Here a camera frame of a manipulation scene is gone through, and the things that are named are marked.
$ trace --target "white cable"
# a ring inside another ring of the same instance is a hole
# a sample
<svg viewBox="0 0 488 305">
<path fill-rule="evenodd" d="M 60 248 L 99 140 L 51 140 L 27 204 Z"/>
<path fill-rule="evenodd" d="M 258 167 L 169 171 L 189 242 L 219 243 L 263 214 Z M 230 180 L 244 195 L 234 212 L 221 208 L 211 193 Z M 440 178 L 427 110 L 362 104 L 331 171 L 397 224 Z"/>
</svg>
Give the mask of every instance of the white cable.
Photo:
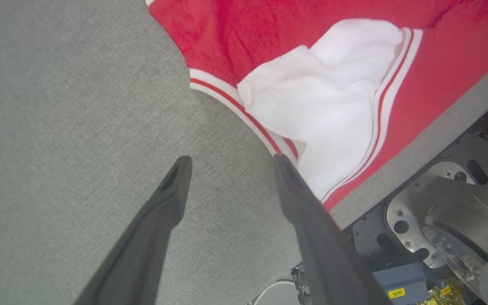
<svg viewBox="0 0 488 305">
<path fill-rule="evenodd" d="M 278 285 L 278 284 L 290 284 L 290 285 L 293 285 L 295 286 L 295 282 L 293 282 L 292 280 L 279 280 L 277 281 L 276 283 L 270 285 L 269 287 L 267 287 L 267 289 L 265 289 L 260 295 L 259 297 L 257 297 L 257 299 L 255 300 L 255 302 L 253 303 L 253 305 L 257 305 L 257 303 L 259 303 L 259 300 L 263 297 L 263 295 L 269 290 L 271 289 L 272 287 Z"/>
</svg>

